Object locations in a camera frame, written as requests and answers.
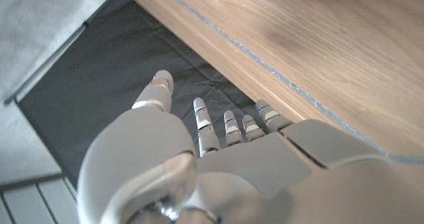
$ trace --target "gray cloth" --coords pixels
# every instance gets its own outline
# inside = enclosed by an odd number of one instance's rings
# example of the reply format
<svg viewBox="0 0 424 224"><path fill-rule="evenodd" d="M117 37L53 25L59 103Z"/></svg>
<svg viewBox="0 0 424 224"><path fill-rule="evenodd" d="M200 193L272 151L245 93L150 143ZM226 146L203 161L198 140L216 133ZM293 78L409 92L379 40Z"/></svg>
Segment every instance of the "gray cloth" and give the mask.
<svg viewBox="0 0 424 224"><path fill-rule="evenodd" d="M252 100L132 0L107 2L19 107L75 185L90 143L161 69L174 77L171 113L196 145L196 97L205 100L221 146L226 110L240 127L246 113L259 121Z"/></svg>

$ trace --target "light gray surface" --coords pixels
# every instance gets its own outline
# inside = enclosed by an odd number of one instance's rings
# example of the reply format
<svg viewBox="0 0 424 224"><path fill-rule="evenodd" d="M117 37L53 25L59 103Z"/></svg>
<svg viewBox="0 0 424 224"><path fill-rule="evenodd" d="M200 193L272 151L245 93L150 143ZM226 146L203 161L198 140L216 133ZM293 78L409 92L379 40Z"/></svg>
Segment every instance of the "light gray surface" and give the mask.
<svg viewBox="0 0 424 224"><path fill-rule="evenodd" d="M328 168L365 158L383 158L375 148L326 123L306 120L282 130L287 138Z"/></svg>
<svg viewBox="0 0 424 224"><path fill-rule="evenodd" d="M11 95L105 0L0 0L0 98Z"/></svg>
<svg viewBox="0 0 424 224"><path fill-rule="evenodd" d="M61 172L15 103L0 106L0 122L0 185Z"/></svg>
<svg viewBox="0 0 424 224"><path fill-rule="evenodd" d="M63 179L44 182L38 187L58 223L79 223L75 199Z"/></svg>
<svg viewBox="0 0 424 224"><path fill-rule="evenodd" d="M7 191L3 196L17 224L54 224L36 186Z"/></svg>
<svg viewBox="0 0 424 224"><path fill-rule="evenodd" d="M69 181L68 178L65 178L65 184L66 186L69 188L69 190L71 191L72 196L74 197L74 199L77 196L77 191L75 190L75 188L73 187L73 185L71 184L71 182Z"/></svg>
<svg viewBox="0 0 424 224"><path fill-rule="evenodd" d="M2 224L12 224L12 221L9 217L9 214L6 211L6 207L0 199L0 223Z"/></svg>
<svg viewBox="0 0 424 224"><path fill-rule="evenodd" d="M105 1L0 0L0 100L12 95ZM0 106L0 122L0 185L60 172L14 103Z"/></svg>

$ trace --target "gray mat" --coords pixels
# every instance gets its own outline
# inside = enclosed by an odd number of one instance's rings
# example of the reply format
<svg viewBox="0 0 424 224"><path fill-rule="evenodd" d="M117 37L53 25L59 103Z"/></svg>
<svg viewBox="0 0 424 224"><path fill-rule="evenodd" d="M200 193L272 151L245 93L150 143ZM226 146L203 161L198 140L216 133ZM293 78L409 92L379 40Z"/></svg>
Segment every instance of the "gray mat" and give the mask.
<svg viewBox="0 0 424 224"><path fill-rule="evenodd" d="M240 126L247 113L259 121L252 100L132 0L107 2L19 107L76 185L92 140L131 108L161 69L175 81L171 113L185 123L196 145L196 97L205 100L221 146L226 110Z"/></svg>

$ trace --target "wooden table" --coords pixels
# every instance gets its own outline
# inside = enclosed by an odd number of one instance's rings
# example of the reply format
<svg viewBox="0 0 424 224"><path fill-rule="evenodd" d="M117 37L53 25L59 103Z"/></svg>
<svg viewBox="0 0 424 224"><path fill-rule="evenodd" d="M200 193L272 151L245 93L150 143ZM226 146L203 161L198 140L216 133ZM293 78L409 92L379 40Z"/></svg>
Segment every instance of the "wooden table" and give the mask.
<svg viewBox="0 0 424 224"><path fill-rule="evenodd" d="M424 0L136 1L253 100L424 164Z"/></svg>

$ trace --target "floor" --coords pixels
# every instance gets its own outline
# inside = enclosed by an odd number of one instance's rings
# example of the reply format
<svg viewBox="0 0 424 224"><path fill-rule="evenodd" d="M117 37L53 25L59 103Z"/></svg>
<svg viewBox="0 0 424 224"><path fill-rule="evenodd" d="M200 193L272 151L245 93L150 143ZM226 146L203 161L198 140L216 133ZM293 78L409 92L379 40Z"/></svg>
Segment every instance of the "floor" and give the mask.
<svg viewBox="0 0 424 224"><path fill-rule="evenodd" d="M0 0L0 223L78 223L74 188L15 102L105 1Z"/></svg>

